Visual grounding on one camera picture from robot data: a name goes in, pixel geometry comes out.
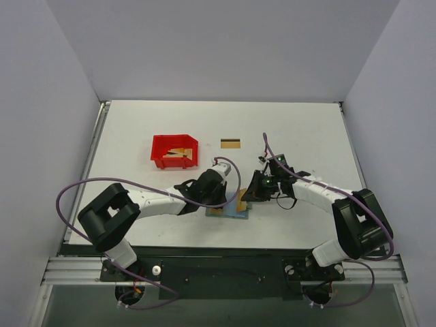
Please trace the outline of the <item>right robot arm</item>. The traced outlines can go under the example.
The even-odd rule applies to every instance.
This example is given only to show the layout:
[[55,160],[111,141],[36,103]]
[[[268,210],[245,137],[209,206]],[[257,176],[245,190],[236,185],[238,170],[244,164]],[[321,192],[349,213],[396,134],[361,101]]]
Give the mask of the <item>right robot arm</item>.
[[314,248],[304,262],[306,274],[319,279],[329,266],[357,260],[393,243],[393,231],[369,189],[350,191],[327,185],[305,171],[288,166],[285,155],[260,157],[263,170],[255,170],[242,196],[246,202],[266,202],[280,195],[312,204],[333,216],[337,236]]

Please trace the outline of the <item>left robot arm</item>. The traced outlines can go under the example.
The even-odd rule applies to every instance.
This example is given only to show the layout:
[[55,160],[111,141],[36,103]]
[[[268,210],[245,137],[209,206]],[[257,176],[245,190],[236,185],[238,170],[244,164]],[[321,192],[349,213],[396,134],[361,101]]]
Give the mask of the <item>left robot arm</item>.
[[78,214],[78,220],[98,252],[114,260],[116,272],[124,280],[135,279],[140,263],[125,235],[137,219],[158,215],[185,215],[201,204],[226,202],[226,176],[231,167],[219,163],[192,179],[166,189],[162,194],[127,190],[120,183],[104,189]]

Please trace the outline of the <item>gold card with magnetic stripe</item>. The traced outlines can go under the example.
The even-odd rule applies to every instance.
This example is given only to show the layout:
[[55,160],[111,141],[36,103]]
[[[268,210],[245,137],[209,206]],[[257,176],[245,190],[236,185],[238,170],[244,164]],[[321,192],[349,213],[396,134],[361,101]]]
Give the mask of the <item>gold card with magnetic stripe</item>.
[[220,145],[222,149],[240,149],[241,140],[240,139],[224,139],[220,140]]

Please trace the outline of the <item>gold VIP card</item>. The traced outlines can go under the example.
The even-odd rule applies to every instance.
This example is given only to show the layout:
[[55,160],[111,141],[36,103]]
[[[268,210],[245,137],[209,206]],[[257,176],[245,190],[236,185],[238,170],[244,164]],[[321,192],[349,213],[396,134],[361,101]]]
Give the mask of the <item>gold VIP card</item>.
[[243,200],[243,196],[246,192],[246,188],[239,191],[237,201],[236,201],[236,212],[241,213],[247,210],[247,202]]

